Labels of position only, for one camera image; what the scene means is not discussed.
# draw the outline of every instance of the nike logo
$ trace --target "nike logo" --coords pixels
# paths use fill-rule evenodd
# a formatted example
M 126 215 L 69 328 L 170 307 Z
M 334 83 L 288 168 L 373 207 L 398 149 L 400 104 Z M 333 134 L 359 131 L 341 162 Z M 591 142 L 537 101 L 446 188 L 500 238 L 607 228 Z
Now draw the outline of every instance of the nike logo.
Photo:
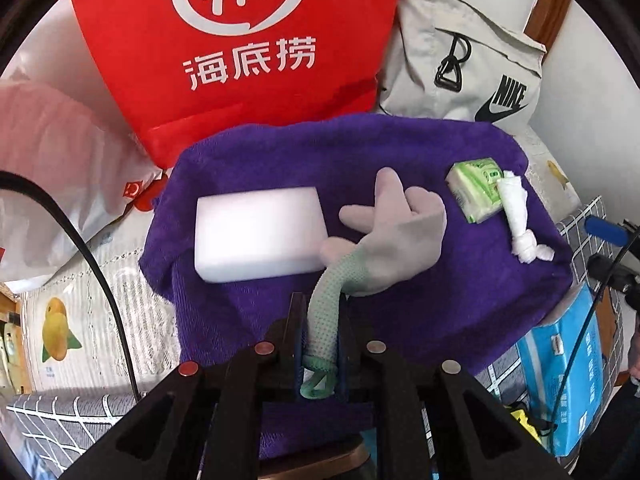
M 526 108 L 529 105 L 519 106 L 514 108 L 513 110 L 505 110 L 503 112 L 492 112 L 491 111 L 491 101 L 495 97 L 495 94 L 489 97 L 489 100 L 482 105 L 482 108 L 478 110 L 476 113 L 476 123 L 495 123 L 495 121 L 499 121 L 500 119 L 504 119 L 505 117 L 509 117 L 516 112 L 519 112 L 523 108 Z
M 503 75 L 497 91 L 489 97 L 489 100 L 485 102 L 478 110 L 478 113 L 476 113 L 476 122 L 495 123 L 496 121 L 509 117 L 523 108 L 526 108 L 527 105 L 520 106 L 526 91 L 527 87 L 525 85 L 511 77 Z M 510 110 L 492 112 L 492 103 L 494 105 L 510 108 Z

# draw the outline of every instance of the green tissue package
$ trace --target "green tissue package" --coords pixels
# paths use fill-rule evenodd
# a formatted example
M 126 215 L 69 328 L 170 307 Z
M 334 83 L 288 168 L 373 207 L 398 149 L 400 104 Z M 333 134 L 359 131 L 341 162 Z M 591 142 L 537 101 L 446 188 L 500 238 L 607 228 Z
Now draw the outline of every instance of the green tissue package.
M 502 170 L 492 158 L 453 165 L 446 181 L 467 222 L 482 223 L 502 209 L 496 186 L 501 178 Z

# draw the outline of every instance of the black strap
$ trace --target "black strap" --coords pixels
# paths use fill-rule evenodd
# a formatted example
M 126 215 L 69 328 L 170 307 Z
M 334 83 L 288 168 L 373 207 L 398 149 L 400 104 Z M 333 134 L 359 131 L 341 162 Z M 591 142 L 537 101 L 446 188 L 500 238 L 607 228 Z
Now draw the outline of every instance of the black strap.
M 469 38 L 463 34 L 449 32 L 448 30 L 442 30 L 442 32 L 451 34 L 453 36 L 453 41 L 451 42 L 449 55 L 440 62 L 440 66 L 438 67 L 438 71 L 436 72 L 436 77 L 433 82 L 439 88 L 459 93 L 462 91 L 462 69 L 460 68 L 460 65 L 468 61 L 471 57 L 471 42 L 469 41 Z M 461 59 L 456 57 L 456 46 L 459 42 L 465 47 L 465 55 Z M 454 72 L 454 79 L 445 77 L 450 72 Z

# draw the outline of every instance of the red paper bag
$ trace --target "red paper bag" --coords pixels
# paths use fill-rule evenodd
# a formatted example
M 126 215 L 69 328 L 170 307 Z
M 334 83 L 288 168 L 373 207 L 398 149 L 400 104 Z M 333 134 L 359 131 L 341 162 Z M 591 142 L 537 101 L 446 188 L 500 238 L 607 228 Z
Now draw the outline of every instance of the red paper bag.
M 245 123 L 368 111 L 396 0 L 72 0 L 107 86 L 162 168 Z

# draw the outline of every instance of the gray checkered fabric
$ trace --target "gray checkered fabric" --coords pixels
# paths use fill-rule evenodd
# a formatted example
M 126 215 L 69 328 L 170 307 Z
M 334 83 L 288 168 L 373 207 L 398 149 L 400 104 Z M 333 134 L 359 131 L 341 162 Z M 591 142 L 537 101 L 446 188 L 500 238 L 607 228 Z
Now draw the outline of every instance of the gray checkered fabric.
M 601 197 L 558 223 L 558 231 L 574 250 L 572 269 L 577 282 L 587 279 L 586 263 L 592 254 L 613 256 L 613 248 L 610 244 L 591 237 L 584 230 L 584 219 L 591 214 L 601 218 L 607 217 Z M 596 283 L 590 281 L 590 285 L 593 288 Z M 620 298 L 613 293 L 611 301 L 618 330 L 614 338 L 612 357 L 606 363 L 604 371 L 603 406 L 612 393 L 622 360 Z M 509 348 L 499 359 L 482 370 L 476 378 L 505 405 L 517 400 L 527 404 L 529 402 L 524 371 L 515 346 Z M 7 409 L 15 413 L 23 435 L 32 440 L 33 449 L 50 464 L 54 472 L 60 474 L 120 420 L 134 404 L 133 396 L 130 395 L 105 395 L 99 398 L 71 397 L 67 400 L 58 397 L 23 395 L 15 397 L 12 405 Z M 590 431 L 593 431 L 600 420 L 601 411 L 602 408 L 595 417 Z M 433 455 L 431 431 L 424 410 L 422 417 L 430 452 Z M 572 453 L 571 457 L 562 460 L 562 464 L 568 466 L 576 459 L 577 453 Z
M 60 475 L 135 405 L 131 395 L 102 397 L 14 397 L 7 410 L 31 448 Z

